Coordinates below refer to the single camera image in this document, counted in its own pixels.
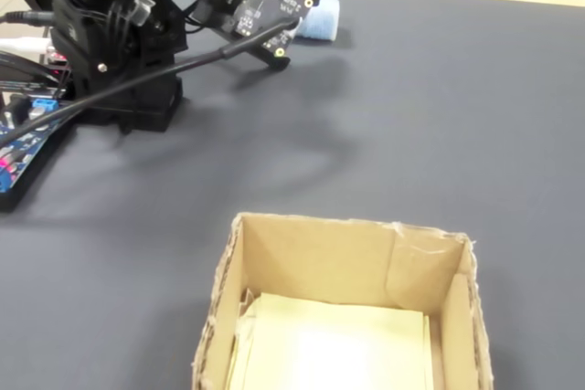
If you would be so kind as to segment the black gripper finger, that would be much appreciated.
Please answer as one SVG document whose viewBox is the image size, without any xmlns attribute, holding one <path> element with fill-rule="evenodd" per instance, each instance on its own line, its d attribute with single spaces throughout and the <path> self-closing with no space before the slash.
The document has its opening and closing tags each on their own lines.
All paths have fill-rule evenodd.
<svg viewBox="0 0 585 390">
<path fill-rule="evenodd" d="M 268 49 L 263 47 L 255 47 L 248 51 L 250 55 L 255 57 L 256 59 L 262 61 L 267 67 L 276 72 L 280 72 L 285 70 L 290 62 L 291 59 L 287 56 L 276 56 L 274 53 L 270 52 Z"/>
</svg>

